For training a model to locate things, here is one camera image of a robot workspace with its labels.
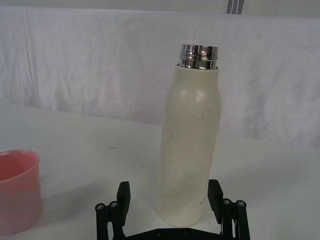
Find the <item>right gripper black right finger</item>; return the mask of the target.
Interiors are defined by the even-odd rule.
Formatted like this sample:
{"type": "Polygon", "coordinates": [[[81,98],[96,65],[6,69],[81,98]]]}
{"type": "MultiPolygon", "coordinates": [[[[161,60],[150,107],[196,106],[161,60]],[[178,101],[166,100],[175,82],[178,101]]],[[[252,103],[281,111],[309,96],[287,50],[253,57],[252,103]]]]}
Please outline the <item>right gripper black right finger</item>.
{"type": "Polygon", "coordinates": [[[231,201],[224,198],[220,183],[216,179],[208,181],[207,197],[211,210],[220,225],[220,235],[224,240],[247,239],[247,204],[243,200],[231,201]]]}

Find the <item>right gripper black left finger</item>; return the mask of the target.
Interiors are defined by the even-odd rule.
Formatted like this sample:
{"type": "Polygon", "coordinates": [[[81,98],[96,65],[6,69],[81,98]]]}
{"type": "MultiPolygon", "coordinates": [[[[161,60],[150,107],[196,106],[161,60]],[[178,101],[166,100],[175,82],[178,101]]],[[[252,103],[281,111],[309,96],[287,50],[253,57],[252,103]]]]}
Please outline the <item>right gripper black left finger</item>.
{"type": "Polygon", "coordinates": [[[112,224],[113,240],[124,240],[123,226],[129,211],[131,200],[130,183],[123,181],[119,184],[116,200],[109,205],[98,203],[95,206],[97,240],[108,240],[108,223],[112,224]]]}

